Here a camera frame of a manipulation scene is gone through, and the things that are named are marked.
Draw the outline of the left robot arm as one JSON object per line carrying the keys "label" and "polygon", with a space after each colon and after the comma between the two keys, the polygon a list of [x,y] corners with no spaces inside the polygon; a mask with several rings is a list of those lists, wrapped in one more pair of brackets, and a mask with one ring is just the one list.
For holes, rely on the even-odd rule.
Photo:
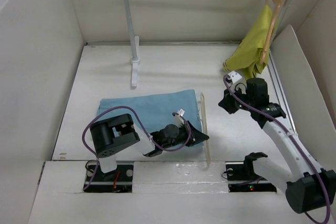
{"label": "left robot arm", "polygon": [[182,147],[192,147],[209,140],[209,136],[195,128],[190,121],[174,114],[179,125],[168,124],[159,131],[146,135],[134,126],[130,114],[122,114],[95,122],[90,126],[95,156],[99,165],[97,172],[102,180],[111,181],[118,174],[115,155],[135,146],[144,157],[156,157],[162,152],[175,152]]}

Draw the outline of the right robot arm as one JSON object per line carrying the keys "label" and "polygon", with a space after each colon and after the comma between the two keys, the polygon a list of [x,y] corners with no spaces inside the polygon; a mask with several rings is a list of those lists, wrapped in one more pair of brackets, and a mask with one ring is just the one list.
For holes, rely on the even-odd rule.
{"label": "right robot arm", "polygon": [[250,153],[244,159],[244,175],[250,179],[262,177],[272,183],[285,194],[289,206],[298,214],[322,207],[330,211],[335,197],[335,171],[325,170],[307,151],[290,128],[281,106],[270,102],[264,79],[248,79],[244,91],[238,87],[241,79],[236,72],[224,75],[226,89],[218,105],[229,114],[239,110],[249,112],[289,167],[284,169],[263,152]]}

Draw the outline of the white plastic hanger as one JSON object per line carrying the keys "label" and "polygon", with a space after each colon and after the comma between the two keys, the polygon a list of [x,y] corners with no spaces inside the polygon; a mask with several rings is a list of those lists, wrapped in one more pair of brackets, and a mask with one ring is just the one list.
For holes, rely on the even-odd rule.
{"label": "white plastic hanger", "polygon": [[[206,104],[205,104],[205,95],[204,93],[200,93],[199,100],[197,102],[198,104],[198,114],[199,114],[199,120],[202,125],[202,132],[206,135],[209,135],[208,133],[208,126],[207,126],[207,116],[206,116]],[[205,169],[210,168],[211,166],[211,151],[209,146],[209,140],[205,140],[203,142],[203,149],[205,153]]]}

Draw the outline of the light blue trousers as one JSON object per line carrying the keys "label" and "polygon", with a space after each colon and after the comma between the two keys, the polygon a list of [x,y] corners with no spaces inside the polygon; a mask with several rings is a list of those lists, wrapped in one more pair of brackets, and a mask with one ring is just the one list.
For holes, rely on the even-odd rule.
{"label": "light blue trousers", "polygon": [[183,119],[190,121],[195,128],[202,132],[194,90],[132,98],[102,99],[97,116],[89,124],[89,128],[95,122],[122,114],[130,114],[134,126],[149,135],[163,129],[168,124],[175,124],[172,113],[179,109],[185,111]]}

